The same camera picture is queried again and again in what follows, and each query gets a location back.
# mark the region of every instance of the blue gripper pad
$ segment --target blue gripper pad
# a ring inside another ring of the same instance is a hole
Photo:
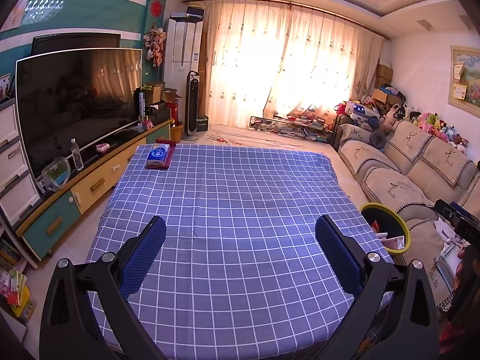
[[[358,297],[363,290],[362,268],[342,239],[346,237],[333,226],[336,227],[333,221],[329,223],[321,216],[315,225],[315,237],[343,290]]]
[[[124,264],[121,271],[120,293],[127,299],[138,292],[160,248],[165,242],[167,226],[162,218],[157,218]]]

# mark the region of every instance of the yellow drawer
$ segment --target yellow drawer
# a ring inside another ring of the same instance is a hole
[[[140,145],[146,145],[146,144],[147,144],[146,138],[142,138],[138,142],[135,142],[133,145],[129,146],[128,148],[121,151],[115,156],[115,158],[118,158],[118,163],[120,164],[120,169],[117,170],[118,179],[122,177],[123,172],[125,171],[125,169],[127,169],[128,163],[130,162],[130,159],[135,154],[137,147],[139,147]]]
[[[121,166],[116,155],[70,189],[81,214],[117,183]]]

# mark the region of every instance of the blue tissue package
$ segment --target blue tissue package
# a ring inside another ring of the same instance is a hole
[[[166,143],[154,143],[147,157],[148,167],[164,167],[169,155],[170,145]]]

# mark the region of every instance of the silver bolt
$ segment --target silver bolt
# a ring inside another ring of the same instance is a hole
[[[377,263],[378,261],[380,261],[380,254],[378,253],[369,253],[368,254],[368,259],[372,262],[372,263]]]
[[[104,263],[109,263],[110,261],[113,261],[113,259],[115,258],[115,255],[113,253],[105,253],[103,256],[102,256],[102,261]]]
[[[422,262],[418,259],[413,260],[412,265],[417,269],[422,269],[423,268]]]
[[[68,260],[67,259],[61,259],[58,261],[58,268],[65,268],[68,265]]]

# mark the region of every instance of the sofa cushion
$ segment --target sofa cushion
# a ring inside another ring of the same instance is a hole
[[[442,252],[443,240],[429,219],[411,219],[406,225],[410,231],[411,244],[404,254],[395,259],[395,262],[408,265],[412,260],[420,260],[427,272],[435,305],[439,306],[450,296],[450,291],[436,269],[434,261]]]
[[[394,133],[385,144],[385,155],[397,165],[400,173],[406,175],[433,138],[433,135],[403,120],[394,126]]]
[[[458,203],[470,214],[480,218],[480,172],[477,172]]]
[[[362,189],[370,201],[385,205],[404,221],[438,219],[432,209],[434,203],[407,176],[392,169],[370,169],[365,175]]]
[[[338,150],[338,154],[347,165],[359,184],[372,167],[385,167],[398,171],[395,164],[381,151],[365,142],[347,140]]]
[[[342,147],[347,140],[359,140],[365,143],[370,142],[370,131],[364,130],[363,128],[354,126],[352,124],[342,124],[339,128],[342,131],[340,147]]]
[[[433,202],[443,199],[450,203],[465,193],[476,170],[475,164],[457,149],[433,139],[408,177]]]

